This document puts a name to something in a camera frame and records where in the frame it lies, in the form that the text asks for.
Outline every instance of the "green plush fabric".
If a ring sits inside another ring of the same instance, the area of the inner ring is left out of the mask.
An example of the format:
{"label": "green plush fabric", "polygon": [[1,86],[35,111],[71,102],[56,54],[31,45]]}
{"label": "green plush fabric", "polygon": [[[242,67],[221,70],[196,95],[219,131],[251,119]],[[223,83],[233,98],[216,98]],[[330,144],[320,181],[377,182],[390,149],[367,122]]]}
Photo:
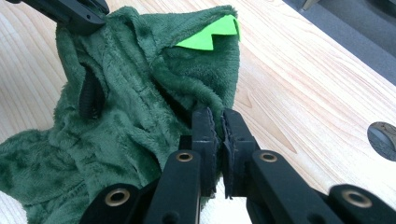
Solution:
{"label": "green plush fabric", "polygon": [[[176,44],[235,14],[228,6],[148,15],[124,7],[89,36],[58,28],[68,82],[54,126],[0,145],[0,190],[22,203],[30,223],[77,223],[103,188],[141,188],[158,178],[179,137],[190,133],[192,111],[209,106],[220,126],[221,110],[233,105],[239,67],[237,35],[214,35],[214,50]],[[97,119],[78,113],[82,64],[104,91]]]}

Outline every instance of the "screw hole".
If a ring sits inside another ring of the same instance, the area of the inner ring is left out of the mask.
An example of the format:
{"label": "screw hole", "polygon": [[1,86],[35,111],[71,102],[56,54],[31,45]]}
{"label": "screw hole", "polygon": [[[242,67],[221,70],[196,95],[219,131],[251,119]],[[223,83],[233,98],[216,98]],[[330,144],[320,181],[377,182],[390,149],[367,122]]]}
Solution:
{"label": "screw hole", "polygon": [[190,153],[179,153],[179,154],[177,154],[177,160],[178,161],[191,161],[192,160],[192,154],[190,154]]}
{"label": "screw hole", "polygon": [[263,152],[260,155],[260,159],[262,159],[262,161],[274,162],[277,161],[277,156],[269,152]]}
{"label": "screw hole", "polygon": [[105,202],[108,206],[115,207],[126,203],[130,197],[127,189],[113,189],[107,194]]}
{"label": "screw hole", "polygon": [[352,189],[343,190],[342,196],[347,202],[355,206],[358,206],[360,208],[369,208],[373,206],[373,203],[369,198],[357,192],[356,190],[352,190]]}
{"label": "screw hole", "polygon": [[321,215],[318,215],[318,214],[309,214],[308,221],[309,221],[309,223],[312,223],[312,224],[325,224],[326,223],[326,220]]}
{"label": "screw hole", "polygon": [[163,215],[163,224],[177,224],[178,223],[178,213],[168,212]]}

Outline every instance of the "round hole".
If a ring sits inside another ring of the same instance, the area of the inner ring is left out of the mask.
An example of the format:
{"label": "round hole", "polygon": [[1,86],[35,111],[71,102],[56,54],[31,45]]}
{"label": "round hole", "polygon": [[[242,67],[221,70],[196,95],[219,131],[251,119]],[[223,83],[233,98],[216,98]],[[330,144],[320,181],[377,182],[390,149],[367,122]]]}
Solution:
{"label": "round hole", "polygon": [[357,192],[356,190],[352,190],[352,189],[343,190],[342,195],[347,202],[355,206],[358,206],[360,208],[369,208],[373,206],[373,203],[369,198]]}
{"label": "round hole", "polygon": [[190,153],[179,153],[177,154],[178,161],[190,161],[192,160],[192,154]]}
{"label": "round hole", "polygon": [[260,155],[260,159],[262,159],[262,161],[274,162],[277,161],[277,156],[269,152],[263,152]]}
{"label": "round hole", "polygon": [[178,213],[167,212],[165,215],[163,215],[163,224],[177,224],[178,219]]}
{"label": "round hole", "polygon": [[396,161],[396,128],[386,122],[375,122],[367,130],[373,149],[383,158]]}
{"label": "round hole", "polygon": [[120,206],[126,203],[130,196],[127,189],[113,189],[107,194],[105,202],[111,207]]}
{"label": "round hole", "polygon": [[312,224],[325,224],[326,223],[326,220],[321,215],[318,215],[318,214],[310,214],[308,216],[308,221],[309,221],[309,223],[312,223]]}

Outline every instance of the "green fleece cloth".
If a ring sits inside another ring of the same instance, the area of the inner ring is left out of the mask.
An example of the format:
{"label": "green fleece cloth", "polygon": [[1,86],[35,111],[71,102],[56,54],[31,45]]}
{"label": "green fleece cloth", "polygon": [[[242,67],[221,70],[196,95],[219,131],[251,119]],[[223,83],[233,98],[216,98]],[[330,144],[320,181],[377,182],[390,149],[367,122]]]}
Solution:
{"label": "green fleece cloth", "polygon": [[[54,126],[18,133],[0,145],[0,190],[22,203],[30,223],[77,223],[105,187],[142,188],[158,178],[179,137],[191,132],[181,118],[186,113],[209,106],[220,126],[221,110],[233,105],[238,36],[213,35],[214,50],[176,44],[225,15],[236,13],[227,6],[139,15],[123,7],[89,36],[58,28],[68,82]],[[106,100],[97,119],[78,113],[86,67]]]}

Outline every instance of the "wooden table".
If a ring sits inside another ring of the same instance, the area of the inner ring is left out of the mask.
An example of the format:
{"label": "wooden table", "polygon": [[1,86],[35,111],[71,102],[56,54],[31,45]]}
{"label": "wooden table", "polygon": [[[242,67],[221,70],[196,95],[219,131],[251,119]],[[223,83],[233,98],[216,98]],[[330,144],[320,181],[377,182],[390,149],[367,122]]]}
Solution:
{"label": "wooden table", "polygon": [[[373,122],[396,124],[396,87],[281,0],[107,2],[111,11],[132,5],[142,14],[233,5],[242,31],[234,109],[260,146],[281,153],[314,189],[349,183],[396,209],[396,162],[380,157],[367,139]],[[53,21],[25,4],[0,1],[0,142],[53,124],[66,82],[54,30]],[[217,210],[225,203],[240,213],[225,217]],[[242,201],[211,204],[202,223],[248,222]],[[21,206],[0,195],[0,223],[25,222]]]}

